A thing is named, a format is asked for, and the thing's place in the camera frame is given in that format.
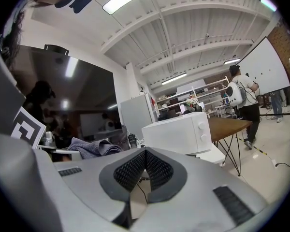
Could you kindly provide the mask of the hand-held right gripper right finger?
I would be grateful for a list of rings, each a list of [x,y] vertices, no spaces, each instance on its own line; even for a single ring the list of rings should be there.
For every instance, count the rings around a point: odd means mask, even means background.
[[[183,154],[157,150],[182,164],[187,181],[170,200],[149,204],[135,222],[137,232],[224,232],[236,227],[214,190],[228,187],[252,212],[260,213],[267,201],[251,186],[219,165]]]

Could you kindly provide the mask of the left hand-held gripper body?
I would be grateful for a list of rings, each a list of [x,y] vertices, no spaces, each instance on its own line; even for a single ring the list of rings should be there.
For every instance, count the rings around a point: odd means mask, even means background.
[[[56,150],[51,131],[21,107],[13,121],[11,136],[26,141],[32,149]]]

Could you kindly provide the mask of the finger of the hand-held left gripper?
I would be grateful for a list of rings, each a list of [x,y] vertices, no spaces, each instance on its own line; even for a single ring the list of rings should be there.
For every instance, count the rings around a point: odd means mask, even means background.
[[[56,149],[53,151],[53,153],[68,156],[71,159],[71,161],[81,161],[82,160],[82,156],[81,156],[79,151]]]

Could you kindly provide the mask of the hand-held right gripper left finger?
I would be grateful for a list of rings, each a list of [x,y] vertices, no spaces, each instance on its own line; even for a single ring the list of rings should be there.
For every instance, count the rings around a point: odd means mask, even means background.
[[[73,194],[99,218],[121,228],[145,228],[144,217],[132,219],[131,193],[145,169],[145,152],[134,149],[113,155],[55,164]]]

